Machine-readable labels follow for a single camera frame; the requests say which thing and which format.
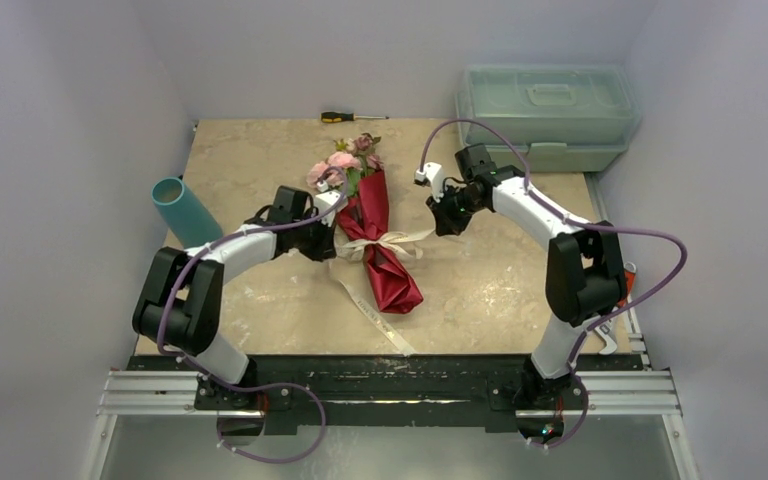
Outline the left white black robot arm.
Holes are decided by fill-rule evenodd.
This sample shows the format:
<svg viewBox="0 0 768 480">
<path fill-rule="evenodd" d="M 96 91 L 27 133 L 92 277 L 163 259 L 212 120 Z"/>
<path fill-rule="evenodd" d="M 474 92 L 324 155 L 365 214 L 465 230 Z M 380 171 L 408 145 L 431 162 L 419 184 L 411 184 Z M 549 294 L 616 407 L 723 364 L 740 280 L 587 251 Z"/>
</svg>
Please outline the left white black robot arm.
<svg viewBox="0 0 768 480">
<path fill-rule="evenodd" d="M 281 186 L 272 203 L 235 232 L 202 246 L 155 254 L 132 316 L 133 330 L 162 355 L 196 367 L 232 408 L 257 399 L 256 364 L 219 331 L 227 283 L 292 250 L 315 262 L 335 258 L 336 215 L 346 196 Z"/>
</svg>

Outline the green translucent plastic toolbox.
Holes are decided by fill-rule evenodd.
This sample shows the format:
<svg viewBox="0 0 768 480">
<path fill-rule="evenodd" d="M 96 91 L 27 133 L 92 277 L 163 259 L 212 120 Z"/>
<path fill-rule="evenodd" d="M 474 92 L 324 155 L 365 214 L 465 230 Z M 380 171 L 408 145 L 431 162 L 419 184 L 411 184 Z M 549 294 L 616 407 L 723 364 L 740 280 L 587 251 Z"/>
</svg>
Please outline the green translucent plastic toolbox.
<svg viewBox="0 0 768 480">
<path fill-rule="evenodd" d="M 534 172 L 601 172 L 627 149 L 640 110 L 618 65 L 483 65 L 455 95 L 462 145 Z"/>
</svg>

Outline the yellow black screwdriver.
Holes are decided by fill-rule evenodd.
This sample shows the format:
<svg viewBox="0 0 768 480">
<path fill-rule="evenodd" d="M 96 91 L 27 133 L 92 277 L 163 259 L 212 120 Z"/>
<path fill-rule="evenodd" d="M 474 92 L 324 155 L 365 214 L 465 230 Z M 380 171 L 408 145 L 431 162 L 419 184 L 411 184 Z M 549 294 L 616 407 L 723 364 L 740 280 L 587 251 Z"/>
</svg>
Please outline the yellow black screwdriver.
<svg viewBox="0 0 768 480">
<path fill-rule="evenodd" d="M 320 114 L 319 119 L 322 123 L 335 124 L 355 122 L 358 120 L 388 120 L 389 116 L 358 115 L 348 112 L 325 111 Z"/>
</svg>

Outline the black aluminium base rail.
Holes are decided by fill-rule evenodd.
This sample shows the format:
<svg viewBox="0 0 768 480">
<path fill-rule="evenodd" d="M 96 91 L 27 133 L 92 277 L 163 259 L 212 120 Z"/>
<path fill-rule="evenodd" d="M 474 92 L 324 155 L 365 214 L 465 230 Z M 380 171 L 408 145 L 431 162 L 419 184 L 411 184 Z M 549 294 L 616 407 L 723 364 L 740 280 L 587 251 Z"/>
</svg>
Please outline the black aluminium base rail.
<svg viewBox="0 0 768 480">
<path fill-rule="evenodd" d="M 234 392 L 173 360 L 135 356 L 108 376 L 98 411 L 229 419 L 269 435 L 302 426 L 467 427 L 556 437 L 580 418 L 674 415 L 671 375 L 635 355 L 588 355 L 573 381 L 528 399 L 521 355 L 259 355 L 265 390 Z"/>
</svg>

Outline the orange handled utility knife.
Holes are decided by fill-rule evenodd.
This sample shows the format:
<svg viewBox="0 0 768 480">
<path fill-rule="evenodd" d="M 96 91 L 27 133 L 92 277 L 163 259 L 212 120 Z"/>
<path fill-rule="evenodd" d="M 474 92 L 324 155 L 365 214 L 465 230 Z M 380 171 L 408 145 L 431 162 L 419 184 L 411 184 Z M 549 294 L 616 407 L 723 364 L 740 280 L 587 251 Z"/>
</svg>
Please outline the orange handled utility knife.
<svg viewBox="0 0 768 480">
<path fill-rule="evenodd" d="M 635 277 L 637 273 L 637 267 L 633 262 L 627 261 L 624 264 L 624 274 L 626 282 L 626 297 L 617 303 L 617 307 L 620 308 L 628 303 L 631 299 L 631 291 L 633 289 Z M 617 322 L 619 317 L 614 317 L 609 322 L 605 322 L 594 330 L 597 337 L 603 342 L 603 346 L 598 352 L 599 355 L 607 356 L 617 352 Z"/>
</svg>

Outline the teal cylindrical vase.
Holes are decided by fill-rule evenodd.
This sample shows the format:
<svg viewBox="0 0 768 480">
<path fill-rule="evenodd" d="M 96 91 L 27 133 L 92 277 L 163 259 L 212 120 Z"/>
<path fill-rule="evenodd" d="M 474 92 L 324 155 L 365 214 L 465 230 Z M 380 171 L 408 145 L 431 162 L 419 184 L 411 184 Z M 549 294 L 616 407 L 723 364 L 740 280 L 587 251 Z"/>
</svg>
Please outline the teal cylindrical vase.
<svg viewBox="0 0 768 480">
<path fill-rule="evenodd" d="M 151 199 L 184 248 L 198 247 L 224 236 L 219 223 L 181 178 L 159 180 L 151 190 Z"/>
</svg>

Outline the pink flower bouquet red wrap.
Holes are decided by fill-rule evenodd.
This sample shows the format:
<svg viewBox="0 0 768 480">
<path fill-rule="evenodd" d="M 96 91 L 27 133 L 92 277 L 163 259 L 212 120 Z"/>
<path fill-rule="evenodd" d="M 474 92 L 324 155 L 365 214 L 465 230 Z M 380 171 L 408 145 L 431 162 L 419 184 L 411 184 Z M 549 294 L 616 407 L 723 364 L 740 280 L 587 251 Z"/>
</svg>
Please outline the pink flower bouquet red wrap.
<svg viewBox="0 0 768 480">
<path fill-rule="evenodd" d="M 334 190 L 348 186 L 348 203 L 336 214 L 336 223 L 348 241 L 378 239 L 392 231 L 386 173 L 377 153 L 380 142 L 379 136 L 368 132 L 354 139 L 337 140 L 334 153 L 314 164 L 306 177 L 307 185 L 315 190 L 319 181 L 326 181 Z M 373 266 L 371 260 L 361 263 L 379 311 L 407 314 L 423 302 L 403 261 L 387 260 L 379 267 Z"/>
</svg>

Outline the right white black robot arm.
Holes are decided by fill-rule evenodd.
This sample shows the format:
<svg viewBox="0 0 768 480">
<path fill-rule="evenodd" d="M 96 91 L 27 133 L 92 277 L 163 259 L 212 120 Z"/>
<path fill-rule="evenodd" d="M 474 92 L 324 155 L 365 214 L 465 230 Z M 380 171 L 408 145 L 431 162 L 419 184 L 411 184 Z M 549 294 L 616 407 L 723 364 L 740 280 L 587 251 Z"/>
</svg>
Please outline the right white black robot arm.
<svg viewBox="0 0 768 480">
<path fill-rule="evenodd" d="M 414 181 L 427 186 L 426 204 L 439 236 L 463 233 L 474 214 L 489 210 L 512 221 L 547 253 L 545 297 L 551 316 L 521 374 L 524 399 L 544 407 L 571 379 L 589 327 L 627 296 L 617 234 L 591 224 L 540 192 L 523 170 L 496 165 L 486 147 L 455 155 L 461 179 L 448 184 L 441 165 L 423 161 Z"/>
</svg>

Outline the cream printed ribbon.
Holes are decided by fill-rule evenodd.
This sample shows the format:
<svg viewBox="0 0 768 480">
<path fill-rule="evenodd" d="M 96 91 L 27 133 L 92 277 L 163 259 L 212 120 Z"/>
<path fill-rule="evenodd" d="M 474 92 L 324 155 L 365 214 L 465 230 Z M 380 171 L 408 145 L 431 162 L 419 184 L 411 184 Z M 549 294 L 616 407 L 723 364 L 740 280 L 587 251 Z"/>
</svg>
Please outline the cream printed ribbon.
<svg viewBox="0 0 768 480">
<path fill-rule="evenodd" d="M 396 259 L 419 260 L 423 257 L 423 250 L 417 245 L 433 233 L 432 229 L 414 232 L 391 231 L 382 234 L 378 239 L 358 239 L 335 243 L 336 254 L 347 262 L 359 263 L 371 260 L 372 265 L 379 267 L 387 260 Z M 365 296 L 355 289 L 350 283 L 340 278 L 334 269 L 334 261 L 326 262 L 328 277 L 331 281 L 340 285 L 355 307 L 367 318 L 367 320 L 393 345 L 404 357 L 417 354 L 417 350 L 384 318 L 380 311 Z"/>
</svg>

